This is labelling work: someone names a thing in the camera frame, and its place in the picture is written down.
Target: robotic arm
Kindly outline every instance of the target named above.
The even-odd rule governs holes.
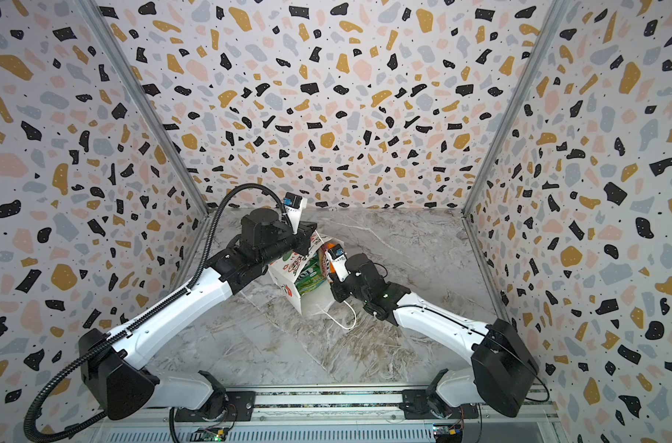
[[[225,413],[225,388],[211,374],[163,371],[149,361],[207,309],[264,275],[272,261],[290,251],[308,253],[317,225],[300,221],[306,201],[287,193],[283,202],[283,206],[279,205],[286,214],[282,220],[268,208],[258,208],[244,216],[242,233],[225,249],[203,260],[205,269],[199,279],[192,279],[164,297],[147,311],[150,315],[140,315],[104,334],[93,329],[80,338],[81,358],[74,367],[81,368],[83,382],[111,420],[155,407],[190,409],[204,420],[214,420]],[[209,236],[208,243],[212,242],[212,234]],[[434,306],[409,288],[386,282],[365,254],[347,258],[337,245],[329,250],[329,255],[335,270],[330,277],[336,301],[355,297],[376,319],[421,332],[471,364],[471,368],[460,371],[444,369],[432,381],[427,399],[434,414],[447,418],[461,404],[486,402],[504,415],[517,415],[538,367],[510,324],[503,320],[485,324]],[[71,371],[73,364],[57,377],[65,377],[69,373],[65,371]],[[35,420],[47,397],[43,394],[39,394],[26,416],[26,436],[33,442],[51,442],[72,435],[72,431],[66,431],[53,438],[37,432]],[[77,426],[75,432],[86,427],[85,423]]]

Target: patterned wallpaper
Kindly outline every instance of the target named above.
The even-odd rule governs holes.
[[[167,291],[193,206],[74,3],[0,1],[0,442],[82,334]],[[93,408],[76,371],[39,427]]]
[[[672,1],[573,1],[471,221],[571,442],[672,443]]]
[[[209,205],[264,181],[320,207],[454,208],[549,3],[100,4]]]

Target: perforated metal panel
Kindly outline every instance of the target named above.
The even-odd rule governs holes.
[[[189,443],[195,428],[177,427],[181,442]],[[168,429],[125,427],[111,430],[107,443],[170,442]],[[431,425],[323,425],[323,426],[239,426],[229,432],[227,442],[295,443],[429,443],[434,441]]]

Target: black mounting plate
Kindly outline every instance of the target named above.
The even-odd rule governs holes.
[[[254,391],[227,391],[228,415],[223,419],[222,423],[229,425],[233,422],[250,421],[252,419],[252,411],[254,411],[255,396],[256,394]],[[175,422],[194,423],[203,422],[203,420],[195,414],[195,411],[181,408],[175,412]]]
[[[415,409],[419,411],[427,411],[423,414],[411,411],[405,412],[405,420],[441,420],[439,417],[435,416],[429,411],[429,405],[427,404],[427,394],[424,392],[424,389],[404,389],[402,391],[402,402],[410,403],[415,406]],[[461,405],[461,408],[464,409],[464,419],[478,419],[478,409],[476,406],[470,404]],[[461,418],[460,415],[454,413],[449,419],[457,421]]]

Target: side wall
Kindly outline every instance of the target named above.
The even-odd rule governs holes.
[[[320,3],[99,1],[209,204],[463,204],[549,3]]]
[[[672,442],[672,1],[571,2],[471,222],[571,442]]]
[[[82,334],[166,293],[196,208],[74,3],[0,2],[0,442]],[[77,371],[40,428],[96,407]]]

